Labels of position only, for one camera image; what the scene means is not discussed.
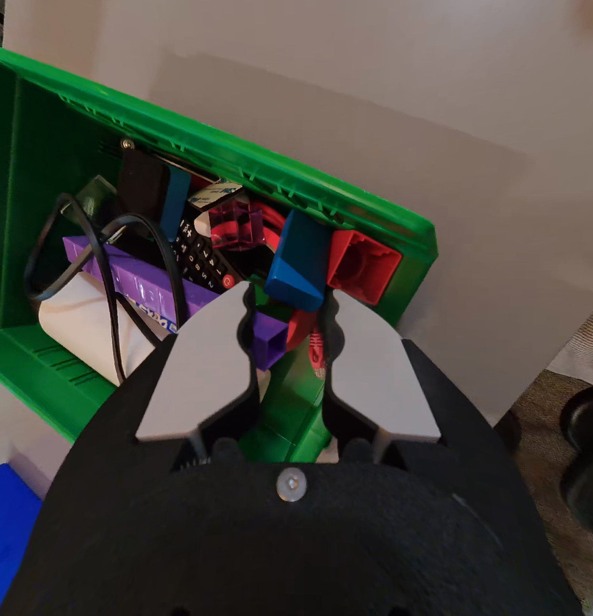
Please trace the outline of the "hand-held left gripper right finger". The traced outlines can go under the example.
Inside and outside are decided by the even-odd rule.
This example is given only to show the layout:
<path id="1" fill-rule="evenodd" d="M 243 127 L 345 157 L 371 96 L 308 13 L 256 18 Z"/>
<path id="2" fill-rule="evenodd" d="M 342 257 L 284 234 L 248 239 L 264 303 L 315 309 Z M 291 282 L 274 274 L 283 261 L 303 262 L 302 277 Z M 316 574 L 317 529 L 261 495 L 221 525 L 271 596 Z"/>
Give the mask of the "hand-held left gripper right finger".
<path id="1" fill-rule="evenodd" d="M 322 307 L 323 423 L 342 453 L 363 439 L 374 453 L 395 441 L 438 443 L 441 432 L 401 335 L 344 291 Z"/>

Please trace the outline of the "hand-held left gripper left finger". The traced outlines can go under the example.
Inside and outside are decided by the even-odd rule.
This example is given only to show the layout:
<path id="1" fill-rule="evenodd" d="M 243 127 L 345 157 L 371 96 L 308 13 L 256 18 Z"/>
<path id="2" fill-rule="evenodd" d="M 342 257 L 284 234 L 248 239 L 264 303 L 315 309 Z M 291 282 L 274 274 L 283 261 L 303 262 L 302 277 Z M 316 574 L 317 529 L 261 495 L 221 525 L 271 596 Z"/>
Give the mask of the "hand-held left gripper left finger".
<path id="1" fill-rule="evenodd" d="M 236 441 L 259 422 L 259 383 L 251 350 L 253 285 L 237 283 L 168 336 L 139 366 L 154 386 L 138 425 L 138 442 L 187 439 L 192 445 Z"/>

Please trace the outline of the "blue wooden block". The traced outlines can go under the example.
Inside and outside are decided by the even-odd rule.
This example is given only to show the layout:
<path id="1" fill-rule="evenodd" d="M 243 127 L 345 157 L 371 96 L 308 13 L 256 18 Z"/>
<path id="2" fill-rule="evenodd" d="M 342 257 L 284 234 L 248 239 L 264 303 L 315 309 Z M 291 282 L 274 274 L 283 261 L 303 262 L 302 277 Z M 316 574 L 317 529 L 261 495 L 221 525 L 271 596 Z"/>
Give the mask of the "blue wooden block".
<path id="1" fill-rule="evenodd" d="M 333 231 L 307 214 L 289 213 L 264 293 L 293 308 L 316 312 L 323 304 Z"/>

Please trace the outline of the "green plastic bin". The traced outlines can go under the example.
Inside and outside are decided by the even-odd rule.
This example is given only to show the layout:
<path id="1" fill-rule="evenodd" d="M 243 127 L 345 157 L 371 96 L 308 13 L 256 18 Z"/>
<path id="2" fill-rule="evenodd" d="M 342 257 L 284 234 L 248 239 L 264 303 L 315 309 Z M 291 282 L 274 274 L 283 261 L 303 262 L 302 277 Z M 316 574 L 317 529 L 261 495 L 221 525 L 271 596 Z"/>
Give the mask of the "green plastic bin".
<path id="1" fill-rule="evenodd" d="M 118 142 L 161 151 L 398 250 L 373 308 L 397 325 L 438 257 L 434 225 L 255 143 L 0 47 L 0 382 L 73 442 L 115 386 L 43 332 L 23 270 L 63 192 L 120 170 Z"/>

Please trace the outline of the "black remote control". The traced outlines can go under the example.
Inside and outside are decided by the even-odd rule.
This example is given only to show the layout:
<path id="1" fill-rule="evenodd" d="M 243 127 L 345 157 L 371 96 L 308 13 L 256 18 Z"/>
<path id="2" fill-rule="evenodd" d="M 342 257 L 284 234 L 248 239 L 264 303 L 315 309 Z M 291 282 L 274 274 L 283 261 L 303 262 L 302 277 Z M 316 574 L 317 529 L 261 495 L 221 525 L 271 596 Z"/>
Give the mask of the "black remote control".
<path id="1" fill-rule="evenodd" d="M 243 281 L 212 241 L 200 235 L 193 221 L 183 216 L 172 249 L 182 277 L 219 295 Z"/>

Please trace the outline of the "long purple block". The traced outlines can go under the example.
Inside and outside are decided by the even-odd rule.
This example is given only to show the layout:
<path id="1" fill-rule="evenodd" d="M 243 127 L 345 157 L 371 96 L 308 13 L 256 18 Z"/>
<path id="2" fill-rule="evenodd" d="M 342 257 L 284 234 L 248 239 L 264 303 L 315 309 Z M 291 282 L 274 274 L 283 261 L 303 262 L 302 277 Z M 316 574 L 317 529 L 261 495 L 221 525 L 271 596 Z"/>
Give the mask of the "long purple block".
<path id="1" fill-rule="evenodd" d="M 62 239 L 66 256 L 71 263 L 89 245 L 89 240 L 84 235 L 64 236 Z M 105 248 L 116 291 L 128 298 L 131 303 L 135 303 L 164 329 L 170 333 L 177 332 L 176 309 L 168 273 L 110 244 Z M 93 256 L 83 267 L 83 271 L 101 281 L 100 269 Z M 183 280 L 183 284 L 189 317 L 219 297 L 219 294 L 213 290 L 203 288 L 191 281 Z M 266 371 L 287 352 L 288 324 L 256 312 L 253 333 L 251 349 L 256 360 L 256 367 Z"/>

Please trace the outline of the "red hollow block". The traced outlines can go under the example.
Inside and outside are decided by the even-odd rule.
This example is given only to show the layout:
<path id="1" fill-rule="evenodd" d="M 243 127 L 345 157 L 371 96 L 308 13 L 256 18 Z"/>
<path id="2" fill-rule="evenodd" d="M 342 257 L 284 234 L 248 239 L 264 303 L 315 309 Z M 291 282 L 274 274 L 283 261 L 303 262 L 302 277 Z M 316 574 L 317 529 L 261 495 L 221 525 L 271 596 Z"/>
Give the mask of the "red hollow block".
<path id="1" fill-rule="evenodd" d="M 356 230 L 331 235 L 327 285 L 377 305 L 402 260 L 402 253 Z"/>

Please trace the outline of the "white box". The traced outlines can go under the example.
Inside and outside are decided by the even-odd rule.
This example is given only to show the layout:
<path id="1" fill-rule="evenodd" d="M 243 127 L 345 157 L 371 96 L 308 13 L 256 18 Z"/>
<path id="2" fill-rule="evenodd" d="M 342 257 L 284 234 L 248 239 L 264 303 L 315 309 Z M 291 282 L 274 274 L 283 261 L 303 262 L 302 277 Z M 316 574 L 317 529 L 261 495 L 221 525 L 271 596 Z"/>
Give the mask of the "white box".
<path id="1" fill-rule="evenodd" d="M 108 302 L 100 281 L 88 273 L 78 273 L 40 304 L 39 323 L 66 350 L 114 385 L 119 384 Z M 129 376 L 153 352 L 154 345 L 119 304 L 118 326 L 124 373 Z"/>

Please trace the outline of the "translucent pink cube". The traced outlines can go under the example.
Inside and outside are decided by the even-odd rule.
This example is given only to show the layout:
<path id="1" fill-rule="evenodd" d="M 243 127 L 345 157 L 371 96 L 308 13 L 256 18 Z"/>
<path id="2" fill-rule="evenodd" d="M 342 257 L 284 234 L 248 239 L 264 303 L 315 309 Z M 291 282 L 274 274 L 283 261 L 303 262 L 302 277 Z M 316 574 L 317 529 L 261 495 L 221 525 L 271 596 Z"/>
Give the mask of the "translucent pink cube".
<path id="1" fill-rule="evenodd" d="M 232 198 L 211 208 L 208 215 L 215 250 L 246 251 L 265 245 L 260 203 Z"/>

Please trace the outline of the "blue flat piece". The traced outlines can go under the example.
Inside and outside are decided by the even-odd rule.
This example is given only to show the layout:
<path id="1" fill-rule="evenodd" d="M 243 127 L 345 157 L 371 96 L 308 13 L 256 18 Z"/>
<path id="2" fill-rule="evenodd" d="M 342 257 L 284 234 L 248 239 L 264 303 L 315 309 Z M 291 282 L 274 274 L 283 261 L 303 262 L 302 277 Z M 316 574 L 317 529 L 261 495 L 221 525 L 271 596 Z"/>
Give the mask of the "blue flat piece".
<path id="1" fill-rule="evenodd" d="M 169 242 L 175 241 L 180 221 L 190 189 L 190 174 L 173 165 L 167 165 L 169 171 L 168 187 L 160 217 L 160 228 Z"/>

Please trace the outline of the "tape piece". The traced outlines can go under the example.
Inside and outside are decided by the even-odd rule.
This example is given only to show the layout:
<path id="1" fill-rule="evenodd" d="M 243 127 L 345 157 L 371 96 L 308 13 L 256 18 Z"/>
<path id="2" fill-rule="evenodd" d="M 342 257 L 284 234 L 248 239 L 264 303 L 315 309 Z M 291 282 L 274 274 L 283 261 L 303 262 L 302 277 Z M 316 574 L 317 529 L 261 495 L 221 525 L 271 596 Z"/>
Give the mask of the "tape piece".
<path id="1" fill-rule="evenodd" d="M 187 203 L 195 210 L 203 212 L 215 207 L 215 204 L 230 198 L 242 191 L 243 186 L 231 181 L 217 181 L 198 190 L 188 197 Z"/>

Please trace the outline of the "black rectangular box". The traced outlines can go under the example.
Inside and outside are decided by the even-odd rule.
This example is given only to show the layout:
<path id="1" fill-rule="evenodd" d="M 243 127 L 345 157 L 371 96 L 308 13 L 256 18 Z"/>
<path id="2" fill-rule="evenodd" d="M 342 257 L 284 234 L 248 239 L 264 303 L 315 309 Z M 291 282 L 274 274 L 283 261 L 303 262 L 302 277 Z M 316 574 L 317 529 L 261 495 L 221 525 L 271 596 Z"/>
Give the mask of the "black rectangular box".
<path id="1" fill-rule="evenodd" d="M 123 150 L 116 200 L 125 214 L 139 214 L 160 224 L 170 171 L 160 158 L 138 149 Z"/>

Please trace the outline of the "person's striped pale trousers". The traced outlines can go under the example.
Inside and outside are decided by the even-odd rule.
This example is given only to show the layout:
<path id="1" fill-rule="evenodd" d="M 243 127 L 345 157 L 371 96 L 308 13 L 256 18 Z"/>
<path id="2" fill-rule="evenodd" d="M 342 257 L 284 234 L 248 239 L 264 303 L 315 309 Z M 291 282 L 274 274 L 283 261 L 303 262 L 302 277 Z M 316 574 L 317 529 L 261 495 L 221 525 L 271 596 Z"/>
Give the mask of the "person's striped pale trousers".
<path id="1" fill-rule="evenodd" d="M 593 385 L 593 313 L 547 367 Z"/>

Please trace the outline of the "black chair base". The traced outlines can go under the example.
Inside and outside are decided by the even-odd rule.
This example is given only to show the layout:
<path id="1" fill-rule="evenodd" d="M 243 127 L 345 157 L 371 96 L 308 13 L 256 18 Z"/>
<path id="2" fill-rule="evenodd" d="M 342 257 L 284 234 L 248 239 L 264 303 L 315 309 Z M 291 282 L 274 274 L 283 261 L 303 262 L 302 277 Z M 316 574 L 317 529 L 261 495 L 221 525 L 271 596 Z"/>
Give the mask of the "black chair base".
<path id="1" fill-rule="evenodd" d="M 561 495 L 573 518 L 593 534 L 593 387 L 567 401 L 560 430 L 575 453 L 562 475 Z"/>

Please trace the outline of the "blue plastic bin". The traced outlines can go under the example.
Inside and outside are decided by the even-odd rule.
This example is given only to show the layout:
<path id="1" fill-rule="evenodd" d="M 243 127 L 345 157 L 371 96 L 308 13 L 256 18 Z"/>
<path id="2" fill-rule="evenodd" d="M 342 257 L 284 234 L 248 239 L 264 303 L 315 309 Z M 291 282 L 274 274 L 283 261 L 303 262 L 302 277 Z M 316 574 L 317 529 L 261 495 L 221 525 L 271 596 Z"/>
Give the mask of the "blue plastic bin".
<path id="1" fill-rule="evenodd" d="M 0 465 L 0 605 L 18 571 L 42 502 L 7 464 Z"/>

